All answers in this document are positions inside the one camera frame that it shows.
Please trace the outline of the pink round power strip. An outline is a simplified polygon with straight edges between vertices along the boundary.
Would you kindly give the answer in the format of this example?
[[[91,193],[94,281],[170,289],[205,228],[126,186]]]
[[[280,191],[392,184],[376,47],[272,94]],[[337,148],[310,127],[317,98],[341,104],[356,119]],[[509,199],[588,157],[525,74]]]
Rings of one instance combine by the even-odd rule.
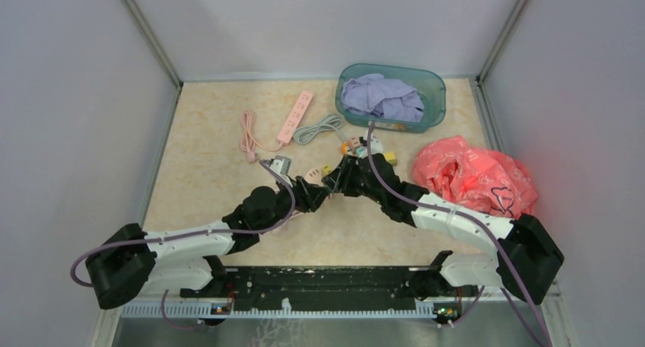
[[[321,172],[322,167],[314,167],[310,169],[308,172],[306,172],[302,177],[305,180],[308,180],[310,182],[317,182],[317,183],[323,183],[322,178],[323,174]],[[287,183],[281,178],[281,181],[277,181],[276,185],[278,186],[278,204],[281,207],[285,208],[285,216],[286,220],[289,221],[293,218],[300,217],[301,215],[305,215],[306,213],[301,213],[295,209],[295,197],[294,197],[294,192],[292,190],[292,184],[291,181],[290,183]]]

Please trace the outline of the purple cloth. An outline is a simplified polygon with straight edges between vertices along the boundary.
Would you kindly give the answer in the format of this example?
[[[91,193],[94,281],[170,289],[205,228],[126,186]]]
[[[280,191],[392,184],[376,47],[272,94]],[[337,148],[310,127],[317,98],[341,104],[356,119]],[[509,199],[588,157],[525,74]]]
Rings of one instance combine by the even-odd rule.
[[[414,86],[378,73],[348,80],[340,98],[349,113],[399,122],[419,123],[425,109]]]

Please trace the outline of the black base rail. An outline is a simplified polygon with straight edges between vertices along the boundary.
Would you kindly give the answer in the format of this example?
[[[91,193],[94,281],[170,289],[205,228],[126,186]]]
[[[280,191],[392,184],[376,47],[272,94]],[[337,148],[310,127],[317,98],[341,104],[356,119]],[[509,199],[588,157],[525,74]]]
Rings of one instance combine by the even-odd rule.
[[[410,311],[419,301],[457,298],[459,289],[427,267],[280,267],[227,268],[200,290],[183,288],[188,299],[223,298],[239,312]]]

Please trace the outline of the orange power strip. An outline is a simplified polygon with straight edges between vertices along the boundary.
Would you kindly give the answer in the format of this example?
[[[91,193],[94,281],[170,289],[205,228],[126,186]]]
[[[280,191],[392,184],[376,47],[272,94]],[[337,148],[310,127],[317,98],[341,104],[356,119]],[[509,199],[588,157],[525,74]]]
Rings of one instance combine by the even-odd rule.
[[[307,145],[321,133],[334,132],[341,139],[342,143],[346,143],[349,137],[343,133],[343,126],[344,121],[342,117],[337,113],[330,113],[315,124],[296,129],[292,139],[297,145]]]

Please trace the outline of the pink plastic bag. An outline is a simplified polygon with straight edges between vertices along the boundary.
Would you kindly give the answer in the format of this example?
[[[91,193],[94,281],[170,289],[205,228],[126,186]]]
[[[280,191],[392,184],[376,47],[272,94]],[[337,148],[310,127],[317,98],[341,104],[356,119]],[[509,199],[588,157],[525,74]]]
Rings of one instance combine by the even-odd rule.
[[[412,164],[411,178],[448,202],[505,218],[531,215],[539,197],[521,161],[471,146],[460,135],[425,145]]]

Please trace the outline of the teal plastic basin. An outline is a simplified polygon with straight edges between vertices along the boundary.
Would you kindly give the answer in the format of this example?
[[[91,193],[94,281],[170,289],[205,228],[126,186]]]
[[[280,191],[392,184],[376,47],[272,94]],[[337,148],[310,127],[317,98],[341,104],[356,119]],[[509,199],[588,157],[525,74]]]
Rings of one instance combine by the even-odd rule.
[[[357,63],[339,75],[335,106],[354,126],[422,133],[446,116],[446,84],[428,70]]]

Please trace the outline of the yellow charger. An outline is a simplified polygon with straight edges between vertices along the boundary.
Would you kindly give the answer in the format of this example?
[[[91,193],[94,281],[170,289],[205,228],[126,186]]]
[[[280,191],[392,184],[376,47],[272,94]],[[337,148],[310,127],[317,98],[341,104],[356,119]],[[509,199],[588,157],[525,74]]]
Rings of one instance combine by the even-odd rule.
[[[383,153],[383,157],[387,163],[389,163],[392,166],[397,166],[398,165],[398,158],[396,157],[396,154],[389,151]]]
[[[325,165],[321,169],[323,177],[327,177],[327,176],[331,175],[334,171],[335,171],[335,168],[331,167],[330,165]]]

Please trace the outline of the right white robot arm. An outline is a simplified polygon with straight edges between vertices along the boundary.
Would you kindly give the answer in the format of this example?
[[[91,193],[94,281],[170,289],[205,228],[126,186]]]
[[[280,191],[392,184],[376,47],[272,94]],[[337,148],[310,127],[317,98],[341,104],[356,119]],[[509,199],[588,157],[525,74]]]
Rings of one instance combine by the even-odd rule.
[[[400,180],[381,154],[346,155],[322,181],[336,193],[372,199],[393,221],[438,231],[477,248],[477,254],[437,255],[428,275],[435,294],[448,295],[463,285],[492,286],[540,305],[564,263],[563,253],[536,217],[498,217],[444,200]]]

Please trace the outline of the pink brown charger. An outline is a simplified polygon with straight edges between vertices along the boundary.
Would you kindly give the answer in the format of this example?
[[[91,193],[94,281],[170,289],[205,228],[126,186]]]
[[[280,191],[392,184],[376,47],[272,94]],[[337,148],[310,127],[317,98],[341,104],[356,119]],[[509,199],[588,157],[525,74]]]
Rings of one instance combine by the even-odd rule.
[[[352,151],[356,151],[362,146],[362,143],[358,137],[351,137],[348,140],[348,146]]]

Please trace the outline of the pink long power strip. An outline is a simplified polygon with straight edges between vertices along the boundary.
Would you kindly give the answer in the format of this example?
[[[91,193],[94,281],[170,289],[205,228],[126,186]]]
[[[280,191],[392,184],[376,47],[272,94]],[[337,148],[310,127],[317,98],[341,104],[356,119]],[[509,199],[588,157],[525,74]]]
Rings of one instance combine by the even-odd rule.
[[[243,136],[240,139],[240,150],[245,154],[246,161],[248,163],[254,163],[257,160],[257,148],[269,152],[276,152],[288,145],[293,139],[294,133],[299,127],[309,105],[312,103],[313,97],[314,95],[310,91],[300,92],[287,119],[277,134],[276,140],[278,146],[276,148],[267,148],[253,136],[254,112],[252,110],[245,110],[240,116],[240,126],[243,130]]]

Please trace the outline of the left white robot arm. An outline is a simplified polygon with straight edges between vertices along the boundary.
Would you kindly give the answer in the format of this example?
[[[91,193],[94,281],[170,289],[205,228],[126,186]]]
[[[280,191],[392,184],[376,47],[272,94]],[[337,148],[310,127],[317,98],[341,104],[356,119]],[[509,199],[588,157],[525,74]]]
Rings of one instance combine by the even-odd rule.
[[[259,186],[229,215],[183,231],[122,226],[81,258],[99,307],[121,307],[144,294],[178,291],[184,298],[217,297],[228,286],[222,256],[242,252],[295,213],[314,212],[331,194],[303,177],[279,177],[277,188]]]

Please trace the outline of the teal charger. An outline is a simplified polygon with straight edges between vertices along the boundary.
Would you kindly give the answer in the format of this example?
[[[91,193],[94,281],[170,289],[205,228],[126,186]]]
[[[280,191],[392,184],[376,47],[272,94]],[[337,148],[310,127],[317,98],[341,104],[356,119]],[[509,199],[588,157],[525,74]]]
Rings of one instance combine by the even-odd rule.
[[[367,148],[364,146],[361,146],[356,149],[355,154],[358,158],[366,158],[368,156]]]

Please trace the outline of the yellow charger near basin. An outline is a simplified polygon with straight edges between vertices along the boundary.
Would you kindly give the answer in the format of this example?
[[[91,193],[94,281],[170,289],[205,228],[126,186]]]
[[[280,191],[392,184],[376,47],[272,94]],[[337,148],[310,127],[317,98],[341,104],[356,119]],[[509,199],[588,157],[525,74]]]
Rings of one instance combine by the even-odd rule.
[[[383,157],[387,163],[389,163],[392,166],[397,166],[398,165],[398,158],[396,157],[396,154],[389,151],[383,153]]]

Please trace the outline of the yellow charger front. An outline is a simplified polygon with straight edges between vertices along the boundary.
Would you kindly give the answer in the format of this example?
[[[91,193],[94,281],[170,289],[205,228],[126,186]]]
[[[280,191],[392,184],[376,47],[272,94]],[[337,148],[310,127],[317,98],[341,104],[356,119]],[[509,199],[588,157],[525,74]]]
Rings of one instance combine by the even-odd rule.
[[[331,175],[334,171],[335,171],[335,168],[331,167],[330,165],[325,165],[321,169],[323,177],[327,177],[327,176]]]

